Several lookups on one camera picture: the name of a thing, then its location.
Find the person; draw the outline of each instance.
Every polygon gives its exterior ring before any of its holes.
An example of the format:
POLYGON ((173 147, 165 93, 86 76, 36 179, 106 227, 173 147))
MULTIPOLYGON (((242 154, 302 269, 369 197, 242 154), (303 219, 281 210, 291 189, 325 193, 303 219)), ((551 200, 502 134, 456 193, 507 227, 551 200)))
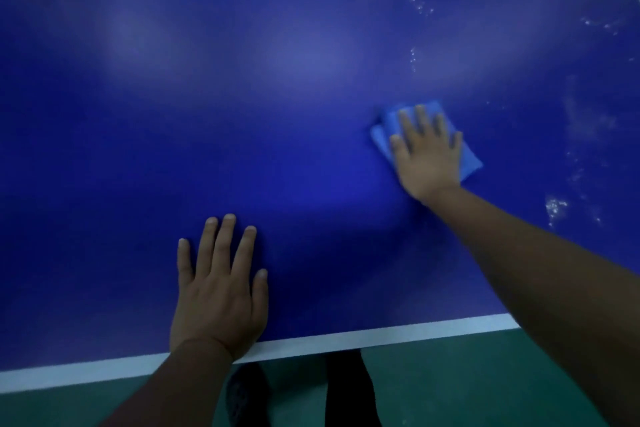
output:
MULTIPOLYGON (((404 138, 390 139, 404 189, 468 247, 516 321, 601 415, 612 425, 640 425, 640 278, 462 188, 462 134, 450 140, 442 115, 431 123, 423 107, 416 113, 418 128, 401 112, 404 138)), ((256 229, 244 230, 231 264, 234 224, 225 216, 216 234, 218 221, 207 220, 195 273, 189 243, 179 241, 171 353, 104 427, 211 424, 231 364, 268 317, 267 270, 249 286, 256 229)))

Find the blue table surface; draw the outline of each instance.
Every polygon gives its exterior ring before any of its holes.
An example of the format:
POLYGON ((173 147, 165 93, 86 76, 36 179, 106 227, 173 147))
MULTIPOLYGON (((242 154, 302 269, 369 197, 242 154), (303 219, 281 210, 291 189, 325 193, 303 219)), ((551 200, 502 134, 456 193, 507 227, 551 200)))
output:
POLYGON ((168 349, 175 248, 259 230, 264 340, 504 312, 369 139, 439 99, 467 186, 640 271, 638 0, 0 0, 0 370, 168 349))

